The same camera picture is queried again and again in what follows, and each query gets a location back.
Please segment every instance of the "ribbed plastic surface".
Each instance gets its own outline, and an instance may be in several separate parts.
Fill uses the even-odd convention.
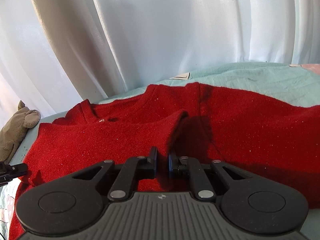
[[[49,240],[25,233],[20,240]],[[199,202],[188,192],[137,192],[124,203],[113,203],[101,219],[86,230],[56,240],[299,240],[300,233],[285,236],[255,236],[234,228],[212,203]]]

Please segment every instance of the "gray stuffed animal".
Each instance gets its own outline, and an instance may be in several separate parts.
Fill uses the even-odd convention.
[[[37,125],[41,118],[38,110],[30,110],[20,101],[18,111],[0,131],[0,161],[8,164],[25,138],[28,129]]]

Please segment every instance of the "red sweater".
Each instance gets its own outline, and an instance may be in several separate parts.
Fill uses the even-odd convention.
[[[161,167],[173,147],[201,163],[220,159],[302,192],[320,207],[320,106],[291,106],[245,90],[192,83],[150,85],[143,95],[110,104],[88,100],[64,118],[41,123],[24,162],[17,198],[29,188],[112,159],[148,155],[157,146]],[[140,190],[170,190],[145,180]],[[10,239],[23,232],[16,216]]]

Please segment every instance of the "bed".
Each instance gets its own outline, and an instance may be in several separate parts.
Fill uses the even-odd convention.
[[[294,106],[310,107],[320,104],[320,75],[318,69],[305,69],[301,66],[290,67],[285,64],[249,62],[232,63],[214,66],[206,70],[191,72],[189,78],[167,79],[157,84],[168,86],[184,86],[190,82],[199,82],[213,86],[249,90],[271,96]],[[113,96],[98,102],[107,104],[116,99],[129,98],[142,94],[145,87]],[[40,120],[52,122],[56,118],[64,117],[66,112],[55,114]],[[19,149],[10,161],[11,165],[21,163],[35,141],[39,124],[31,129]],[[0,233],[4,239],[8,239],[9,226],[14,212],[14,198],[19,179],[14,179],[4,186],[0,194]],[[320,209],[310,210],[301,232],[311,240],[320,239]]]

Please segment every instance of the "stuffed animal ear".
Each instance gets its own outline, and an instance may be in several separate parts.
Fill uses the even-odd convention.
[[[41,114],[38,110],[29,110],[26,113],[23,127],[33,128],[37,125],[37,123],[40,121],[40,119],[41,119]]]
[[[18,111],[21,109],[21,108],[24,108],[26,105],[24,104],[24,102],[22,102],[20,100],[19,104],[18,104]]]

